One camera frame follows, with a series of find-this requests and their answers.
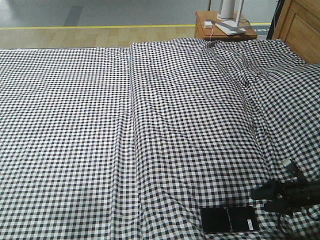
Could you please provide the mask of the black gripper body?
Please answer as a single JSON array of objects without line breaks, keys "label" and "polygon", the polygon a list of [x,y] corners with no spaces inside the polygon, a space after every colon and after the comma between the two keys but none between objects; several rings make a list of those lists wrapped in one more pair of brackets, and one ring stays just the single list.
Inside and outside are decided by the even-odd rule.
[{"label": "black gripper body", "polygon": [[284,213],[293,216],[293,213],[301,212],[302,208],[306,208],[308,217],[312,218],[310,207],[320,203],[320,181],[308,181],[292,160],[285,160],[283,165],[296,178],[296,181],[292,180],[284,184],[284,198],[287,204]]}]

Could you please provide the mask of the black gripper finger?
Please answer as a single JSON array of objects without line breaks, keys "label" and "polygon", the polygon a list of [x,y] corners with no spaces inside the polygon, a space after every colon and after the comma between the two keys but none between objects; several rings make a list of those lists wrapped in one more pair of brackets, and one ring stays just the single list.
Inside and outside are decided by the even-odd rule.
[{"label": "black gripper finger", "polygon": [[250,197],[253,200],[277,200],[284,194],[284,183],[278,180],[268,180],[263,186],[252,189]]},{"label": "black gripper finger", "polygon": [[268,201],[263,205],[263,209],[271,213],[285,214],[288,216],[293,215],[292,207],[284,199]]}]

